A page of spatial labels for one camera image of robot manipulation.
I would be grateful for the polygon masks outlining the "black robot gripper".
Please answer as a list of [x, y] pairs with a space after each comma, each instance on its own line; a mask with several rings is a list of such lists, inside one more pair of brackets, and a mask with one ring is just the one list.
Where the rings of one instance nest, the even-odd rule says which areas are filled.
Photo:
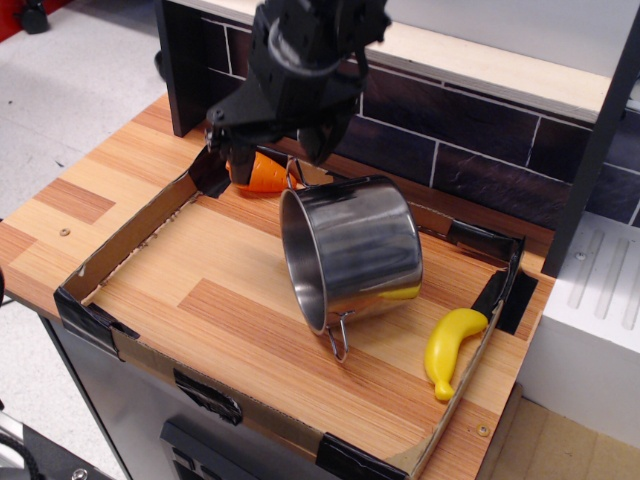
[[229, 148], [231, 181], [250, 183], [256, 145], [290, 132], [324, 163], [343, 139], [366, 83], [367, 1], [264, 1], [255, 11], [248, 72], [212, 106], [209, 150]]

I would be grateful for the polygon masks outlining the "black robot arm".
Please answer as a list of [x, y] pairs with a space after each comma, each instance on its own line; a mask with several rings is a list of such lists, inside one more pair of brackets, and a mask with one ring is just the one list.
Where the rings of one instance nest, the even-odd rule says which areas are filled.
[[366, 47], [391, 20], [383, 1], [265, 1], [256, 8], [247, 77], [207, 112], [207, 148], [249, 184], [259, 145], [294, 133], [320, 165], [343, 139], [366, 87]]

